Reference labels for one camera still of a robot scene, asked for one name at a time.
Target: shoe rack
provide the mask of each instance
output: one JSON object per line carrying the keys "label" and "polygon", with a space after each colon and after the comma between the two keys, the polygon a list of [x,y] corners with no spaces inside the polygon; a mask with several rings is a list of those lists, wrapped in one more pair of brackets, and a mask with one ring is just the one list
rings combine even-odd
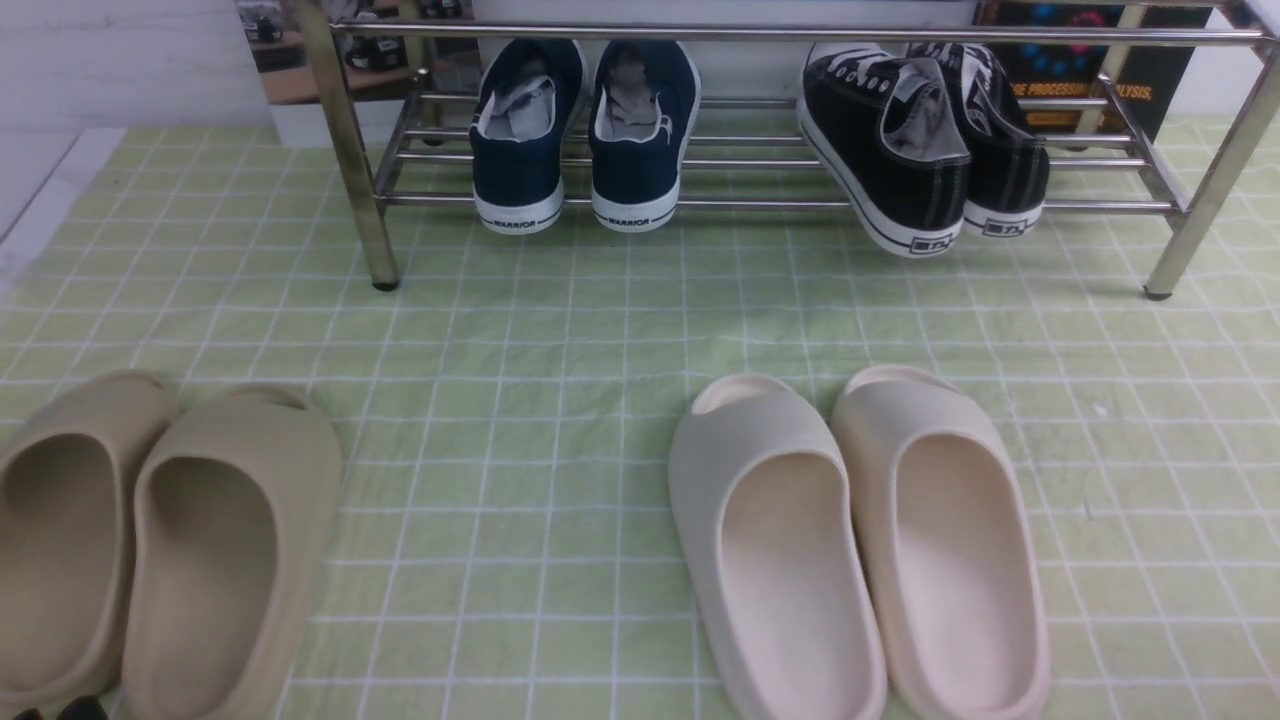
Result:
{"label": "shoe rack", "polygon": [[[1025,99],[1027,110],[1075,110],[1080,122],[1075,132],[1044,135],[1051,147],[1108,147],[1123,150],[1115,158],[1053,158],[1053,168],[1100,172],[1137,172],[1151,193],[1149,200],[1073,200],[1050,197],[1050,213],[1092,215],[1158,215],[1170,228],[1170,238],[1152,269],[1143,291],[1149,300],[1166,300],[1181,278],[1201,241],[1217,217],[1257,147],[1263,132],[1280,109],[1280,53],[1276,51],[1280,24],[1272,22],[1260,6],[1261,0],[1161,0],[1169,6],[1217,6],[1230,19],[1229,29],[1208,28],[1143,28],[1143,0],[1116,0],[1125,9],[1117,27],[787,27],[721,24],[608,24],[608,23],[493,23],[465,19],[424,19],[413,0],[402,0],[401,17],[394,19],[330,20],[324,0],[300,0],[297,19],[302,27],[311,69],[315,72],[320,104],[338,155],[338,164],[347,196],[355,211],[356,228],[369,261],[374,287],[393,291],[399,286],[399,270],[387,237],[383,215],[396,205],[470,205],[470,193],[401,192],[396,190],[399,169],[404,163],[470,163],[468,154],[440,151],[431,146],[466,143],[467,129],[444,127],[440,118],[447,105],[474,106],[474,95],[434,90],[429,59],[411,54],[417,60],[413,91],[404,102],[380,165],[371,168],[365,140],[356,120],[355,106],[342,60],[337,49],[340,35],[444,37],[563,37],[575,40],[669,38],[685,41],[792,41],[792,42],[1038,42],[1046,45],[1102,45],[1107,53],[1089,97]],[[1064,4],[1078,5],[1073,0]],[[1235,46],[1249,47],[1262,60],[1262,72],[1219,146],[1199,187],[1184,192],[1158,150],[1138,126],[1130,108],[1116,90],[1129,47],[1133,46]],[[795,99],[705,97],[704,108],[713,109],[794,109]],[[1102,113],[1112,109],[1123,120],[1117,133],[1100,131]],[[582,133],[570,136],[570,142],[584,143]],[[426,141],[426,146],[415,141]],[[799,135],[699,135],[694,145],[713,146],[797,146]],[[785,170],[818,167],[818,160],[745,160],[686,159],[686,168],[731,170]],[[589,205],[590,197],[567,197],[567,205]],[[689,210],[804,210],[847,211],[844,200],[760,200],[750,197],[681,197]]]}

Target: green checkered mat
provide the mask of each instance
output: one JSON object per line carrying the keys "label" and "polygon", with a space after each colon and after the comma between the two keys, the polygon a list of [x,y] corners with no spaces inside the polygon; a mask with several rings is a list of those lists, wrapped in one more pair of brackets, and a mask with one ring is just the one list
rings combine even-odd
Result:
{"label": "green checkered mat", "polygon": [[[1192,179],[1222,132],[1176,122],[1161,145]],[[468,190],[466,168],[415,173]],[[820,173],[686,181],[832,192]],[[1138,196],[1132,176],[1055,186]],[[956,382],[1009,445],[1051,616],[1046,719],[1280,717],[1280,141],[1160,305],[1138,290],[1167,238],[1149,218],[1055,217],[919,263],[851,214],[682,211],[623,237],[575,210],[524,240],[462,210],[388,224],[404,283],[384,295],[329,151],[133,131],[0,301],[0,433],[124,366],[169,373],[187,406],[256,378],[332,414],[347,491],[274,717],[731,717],[668,507],[675,421],[741,370],[826,411],[872,363]]]}

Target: foam slide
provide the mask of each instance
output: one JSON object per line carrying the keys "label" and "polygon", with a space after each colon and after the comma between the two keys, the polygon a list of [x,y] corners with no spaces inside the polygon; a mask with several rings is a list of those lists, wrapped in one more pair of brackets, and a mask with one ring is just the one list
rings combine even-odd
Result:
{"label": "foam slide", "polygon": [[154,375],[81,384],[0,450],[0,716],[115,682],[133,578],[133,484],[178,415]]}
{"label": "foam slide", "polygon": [[712,383],[680,421],[671,502],[730,700],[746,720],[884,706],[849,482],[822,416],[768,375]]}
{"label": "foam slide", "polygon": [[1048,642],[1030,536],[995,425],[914,368],[855,375],[832,430],[893,688],[922,720],[1030,720]]}
{"label": "foam slide", "polygon": [[183,415],[136,493],[123,688],[138,720],[243,720],[275,703],[338,507],[329,419],[247,384]]}

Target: rubber foot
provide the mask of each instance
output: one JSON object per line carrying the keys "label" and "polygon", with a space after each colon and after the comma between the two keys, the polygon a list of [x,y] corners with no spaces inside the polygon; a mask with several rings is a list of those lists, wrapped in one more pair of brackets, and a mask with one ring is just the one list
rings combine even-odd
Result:
{"label": "rubber foot", "polygon": [[1169,300],[1170,297],[1174,296],[1172,292],[1151,292],[1149,290],[1147,290],[1147,286],[1142,287],[1142,293],[1147,296],[1147,300],[1151,300],[1153,302],[1160,302],[1161,300]]}

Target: black box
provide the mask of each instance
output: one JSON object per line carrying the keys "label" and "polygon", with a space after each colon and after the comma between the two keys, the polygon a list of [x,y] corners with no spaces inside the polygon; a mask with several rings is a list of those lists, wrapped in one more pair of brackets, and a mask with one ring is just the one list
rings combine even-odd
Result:
{"label": "black box", "polygon": [[[1048,5],[983,3],[975,22],[983,26],[1116,27],[1121,5]],[[1142,27],[1203,28],[1211,8],[1148,8]],[[1084,97],[1097,77],[1106,46],[992,45],[1019,97]],[[1194,47],[1132,47],[1116,86],[1133,108],[1138,123],[1155,138],[1183,79]],[[1039,132],[1071,132],[1080,114],[1034,111],[1027,118]],[[1116,132],[1124,123],[1114,113],[1102,128]]]}

